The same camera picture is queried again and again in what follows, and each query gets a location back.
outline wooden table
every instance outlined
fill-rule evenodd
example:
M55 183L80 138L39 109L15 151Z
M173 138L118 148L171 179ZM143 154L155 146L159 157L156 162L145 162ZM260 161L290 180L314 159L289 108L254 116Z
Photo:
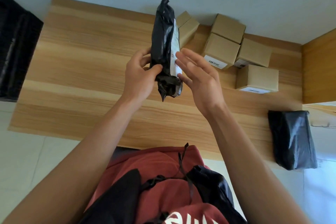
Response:
M73 0L53 0L13 114L10 130L81 140L123 92L125 65L151 45L154 16ZM210 32L200 25L185 47L201 53ZM218 70L225 100L255 147L273 161L267 111L301 110L301 46L245 35L273 47L279 92L235 90L237 68ZM145 149L195 144L204 158L222 159L211 128L185 85L165 102L157 86L133 116L119 145Z

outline white shipping label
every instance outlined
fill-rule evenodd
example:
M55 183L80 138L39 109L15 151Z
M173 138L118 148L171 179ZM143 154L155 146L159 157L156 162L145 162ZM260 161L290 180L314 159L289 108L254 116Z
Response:
M241 91L248 91L248 92L253 92L253 93L258 93L258 94L265 94L268 92L271 92L270 90L262 90L262 89L257 89L253 87L246 87L241 89Z
M175 64L176 52L180 51L179 44L179 28L176 25L176 20L174 19L174 32L173 38L171 39L170 47L170 75L177 76L177 74L182 73L182 69Z
M248 62L246 60L242 60L242 59L239 59L237 60L234 64L234 66L238 67L238 68L242 68L244 66L247 66L247 65L254 65L253 63L251 62Z
M204 56L204 59L206 61L208 61L210 63L210 65L213 65L214 67L218 67L219 69L223 69L227 66L226 63L220 61L220 60L217 60L217 59L214 59L213 57L210 57L208 55L205 55Z

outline tile floor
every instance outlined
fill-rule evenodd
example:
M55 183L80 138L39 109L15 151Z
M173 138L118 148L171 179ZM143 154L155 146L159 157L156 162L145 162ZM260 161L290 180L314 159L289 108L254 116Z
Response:
M0 102L0 223L78 141L7 131L14 103ZM336 223L336 129L311 128L319 168L304 173L273 169L315 224ZM229 180L224 162L204 160ZM242 213L235 195L235 207Z

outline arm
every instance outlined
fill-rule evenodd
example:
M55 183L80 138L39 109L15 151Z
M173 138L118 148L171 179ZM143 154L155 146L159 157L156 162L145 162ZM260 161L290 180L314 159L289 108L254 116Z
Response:
M196 107L211 125L248 222L310 223L229 111L216 69L188 49L176 56L177 65L188 77L178 76L191 88Z
M152 92L162 66L145 71L149 49L128 62L124 92L102 121L12 211L3 224L76 223L133 113Z

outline cardboard box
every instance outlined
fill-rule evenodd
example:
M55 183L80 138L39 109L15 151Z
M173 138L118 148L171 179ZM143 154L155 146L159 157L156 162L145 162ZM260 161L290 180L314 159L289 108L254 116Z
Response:
M236 89L258 94L277 92L279 70L267 67L247 65L238 70Z
M258 65L268 67L272 54L272 48L244 38L234 65L242 68L246 65Z
M191 19L190 14L187 11L184 11L176 18L176 24L178 27L181 27L184 23Z
M194 18L191 18L178 29L180 35L180 48L194 38L198 25L199 22Z
M212 24L211 32L240 44L246 26L239 21L229 18L222 14L217 14Z
M235 63L239 47L239 44L212 33L204 48L204 58L214 67L227 69Z

